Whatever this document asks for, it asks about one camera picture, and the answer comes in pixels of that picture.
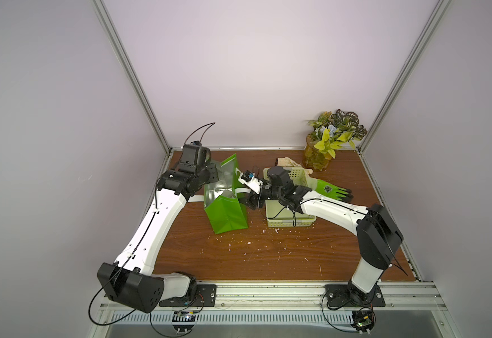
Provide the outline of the light green perforated basket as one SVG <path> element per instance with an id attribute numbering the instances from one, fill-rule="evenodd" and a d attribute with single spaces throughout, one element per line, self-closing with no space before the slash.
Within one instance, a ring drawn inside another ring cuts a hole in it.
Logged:
<path id="1" fill-rule="evenodd" d="M 301 167 L 284 167 L 290 179 L 296 185 L 312 187 L 308 183 L 309 173 Z M 287 210 L 277 200 L 268 200 L 265 204 L 266 219 L 270 228 L 309 227 L 316 221 L 316 216 L 305 215 Z"/>

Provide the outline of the green insulated delivery bag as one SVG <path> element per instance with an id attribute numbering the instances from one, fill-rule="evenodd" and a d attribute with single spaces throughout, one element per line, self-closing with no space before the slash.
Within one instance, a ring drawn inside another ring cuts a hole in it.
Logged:
<path id="1" fill-rule="evenodd" d="M 239 161 L 233 154 L 216 165 L 218 180 L 203 186 L 204 211 L 216 235 L 235 230 L 247 229 L 247 207 L 241 204 L 240 197 L 248 191 L 239 182 Z"/>

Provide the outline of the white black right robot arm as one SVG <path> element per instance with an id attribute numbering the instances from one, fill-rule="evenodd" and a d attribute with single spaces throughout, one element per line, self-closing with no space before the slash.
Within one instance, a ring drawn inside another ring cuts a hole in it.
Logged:
<path id="1" fill-rule="evenodd" d="M 365 302 L 375 291 L 379 279 L 392 264 L 403 235 L 384 206 L 370 207 L 349 204 L 327 197 L 312 188 L 293 183 L 281 166 L 268 170 L 268 178 L 236 170 L 238 182 L 247 195 L 240 202 L 255 210 L 267 201 L 277 201 L 284 210 L 315 216 L 342 227 L 357 237 L 361 259 L 347 284 L 347 293 L 356 301 Z"/>

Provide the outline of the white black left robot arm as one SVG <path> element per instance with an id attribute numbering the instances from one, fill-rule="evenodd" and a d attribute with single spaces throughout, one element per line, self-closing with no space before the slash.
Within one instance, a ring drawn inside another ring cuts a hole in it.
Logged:
<path id="1" fill-rule="evenodd" d="M 154 274 L 154 267 L 172 224 L 189 199 L 219 179 L 210 149 L 196 141 L 182 148 L 174 167 L 157 180 L 154 200 L 136 233 L 113 263 L 97 272 L 111 301 L 151 313 L 161 301 L 190 304 L 196 299 L 196 278 L 187 273 Z"/>

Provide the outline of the beige knit cotton glove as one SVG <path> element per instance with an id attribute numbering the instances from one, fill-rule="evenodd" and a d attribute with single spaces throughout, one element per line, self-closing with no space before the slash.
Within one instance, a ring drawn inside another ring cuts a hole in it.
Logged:
<path id="1" fill-rule="evenodd" d="M 294 161 L 290 157 L 279 157 L 275 160 L 275 164 L 286 168 L 302 168 L 308 175 L 311 175 L 314 172 L 312 169 L 305 168 L 302 164 Z"/>

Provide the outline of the amber plastic vase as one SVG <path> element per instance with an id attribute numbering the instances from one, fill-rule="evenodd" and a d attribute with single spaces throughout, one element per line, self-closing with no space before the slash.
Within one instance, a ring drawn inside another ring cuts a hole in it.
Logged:
<path id="1" fill-rule="evenodd" d="M 306 137 L 306 146 L 304 151 L 303 164 L 306 168 L 310 168 L 315 171 L 324 171 L 329 166 L 332 157 L 328 154 L 322 154 L 318 149 L 314 147 L 316 144 L 310 136 Z"/>

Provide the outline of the green black work glove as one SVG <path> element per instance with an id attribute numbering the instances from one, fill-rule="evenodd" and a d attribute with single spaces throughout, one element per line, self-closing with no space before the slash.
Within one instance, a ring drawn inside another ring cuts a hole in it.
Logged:
<path id="1" fill-rule="evenodd" d="M 324 197 L 332 198 L 338 201 L 344 201 L 346 203 L 350 203 L 354 198 L 351 190 L 338 187 L 324 180 L 308 177 L 306 181 L 308 187 L 310 187 L 313 191 L 321 194 Z"/>

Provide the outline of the artificial flower plant bouquet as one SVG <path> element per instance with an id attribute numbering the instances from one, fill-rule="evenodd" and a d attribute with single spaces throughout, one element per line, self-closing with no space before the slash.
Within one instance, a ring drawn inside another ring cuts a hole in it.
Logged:
<path id="1" fill-rule="evenodd" d="M 355 112 L 341 109 L 323 112 L 308 125 L 313 130 L 306 137 L 307 144 L 327 159 L 334 159 L 344 146 L 356 149 L 368 133 Z"/>

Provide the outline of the small circuit board left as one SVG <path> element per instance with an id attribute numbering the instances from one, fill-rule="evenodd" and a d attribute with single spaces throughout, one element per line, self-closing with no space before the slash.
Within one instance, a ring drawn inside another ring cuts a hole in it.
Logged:
<path id="1" fill-rule="evenodd" d="M 195 327 L 197 313 L 193 311 L 175 311 L 171 319 L 171 325 L 178 337 L 189 335 Z"/>

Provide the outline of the small circuit board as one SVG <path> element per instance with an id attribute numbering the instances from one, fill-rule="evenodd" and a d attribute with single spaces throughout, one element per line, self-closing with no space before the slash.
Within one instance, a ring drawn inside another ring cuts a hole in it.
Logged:
<path id="1" fill-rule="evenodd" d="M 370 335 L 376 324 L 376 314 L 372 308 L 361 308 L 352 312 L 352 327 L 362 335 Z"/>
<path id="2" fill-rule="evenodd" d="M 178 337 L 189 335 L 195 327 L 197 313 L 193 311 L 175 311 L 171 319 L 171 325 Z"/>

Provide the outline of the small circuit board right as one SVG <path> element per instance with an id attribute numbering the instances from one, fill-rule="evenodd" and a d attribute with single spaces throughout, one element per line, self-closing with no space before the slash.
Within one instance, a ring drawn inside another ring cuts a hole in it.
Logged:
<path id="1" fill-rule="evenodd" d="M 370 335 L 376 324 L 376 314 L 372 308 L 361 308 L 352 312 L 352 327 L 362 335 Z"/>

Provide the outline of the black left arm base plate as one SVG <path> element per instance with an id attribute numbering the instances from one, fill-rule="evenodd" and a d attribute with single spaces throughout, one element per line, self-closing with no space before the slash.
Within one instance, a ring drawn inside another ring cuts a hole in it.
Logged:
<path id="1" fill-rule="evenodd" d="M 216 284 L 197 284 L 195 288 L 190 289 L 183 297 L 173 297 L 171 299 L 161 300 L 159 307 L 215 307 L 217 295 Z"/>

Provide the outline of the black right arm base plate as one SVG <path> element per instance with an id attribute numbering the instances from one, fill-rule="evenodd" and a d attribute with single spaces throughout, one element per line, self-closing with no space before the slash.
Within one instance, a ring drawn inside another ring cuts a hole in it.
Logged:
<path id="1" fill-rule="evenodd" d="M 363 292 L 353 284 L 326 284 L 325 295 L 329 308 L 351 307 L 386 307 L 383 293 L 378 284 L 369 292 Z"/>

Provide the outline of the aluminium front frame rail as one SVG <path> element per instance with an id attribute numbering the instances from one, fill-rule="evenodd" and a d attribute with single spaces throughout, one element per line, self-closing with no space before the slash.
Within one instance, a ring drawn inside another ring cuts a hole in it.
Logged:
<path id="1" fill-rule="evenodd" d="M 321 300 L 339 306 L 347 300 L 347 283 L 329 281 L 206 281 L 197 291 L 210 310 L 319 310 Z M 382 311 L 444 311 L 434 283 L 380 282 L 374 308 Z"/>

